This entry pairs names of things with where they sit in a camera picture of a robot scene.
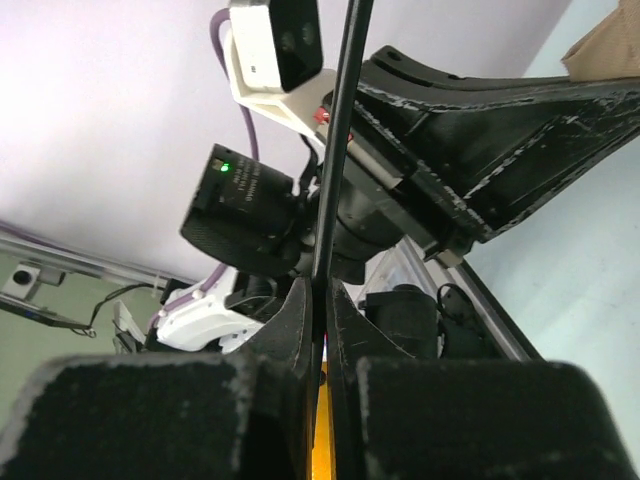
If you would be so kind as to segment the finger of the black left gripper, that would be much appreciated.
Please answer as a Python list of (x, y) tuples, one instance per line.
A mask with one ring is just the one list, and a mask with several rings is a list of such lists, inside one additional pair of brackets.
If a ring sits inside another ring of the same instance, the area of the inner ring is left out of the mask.
[(386, 46), (361, 67), (357, 131), (433, 235), (486, 242), (638, 136), (639, 82), (458, 77)]

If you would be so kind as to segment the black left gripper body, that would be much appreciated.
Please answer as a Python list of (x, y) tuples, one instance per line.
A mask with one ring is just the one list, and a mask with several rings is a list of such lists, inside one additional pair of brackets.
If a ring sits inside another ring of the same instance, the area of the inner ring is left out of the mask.
[(457, 195), (402, 137), (408, 121), (426, 114), (357, 92), (336, 215), (334, 277), (363, 284), (367, 262), (404, 237), (427, 258), (446, 252), (461, 258), (476, 242)]

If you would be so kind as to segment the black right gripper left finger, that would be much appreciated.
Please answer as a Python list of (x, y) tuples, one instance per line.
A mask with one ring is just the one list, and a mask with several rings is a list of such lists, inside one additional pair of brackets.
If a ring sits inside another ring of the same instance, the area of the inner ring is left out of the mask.
[(27, 380), (1, 434), (5, 479), (307, 479), (312, 292), (221, 353), (68, 356)]

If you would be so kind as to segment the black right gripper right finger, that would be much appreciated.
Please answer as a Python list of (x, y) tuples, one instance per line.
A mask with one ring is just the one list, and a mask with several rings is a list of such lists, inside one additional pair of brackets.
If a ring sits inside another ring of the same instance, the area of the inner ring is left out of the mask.
[(418, 360), (327, 299), (338, 479), (624, 479), (628, 455), (597, 385), (542, 360)]

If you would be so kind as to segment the tan fabric pet tent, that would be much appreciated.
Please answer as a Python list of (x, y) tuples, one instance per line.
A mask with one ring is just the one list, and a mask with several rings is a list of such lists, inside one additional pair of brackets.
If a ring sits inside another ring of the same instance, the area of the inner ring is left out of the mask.
[(639, 77), (639, 1), (623, 0), (562, 58), (574, 82)]

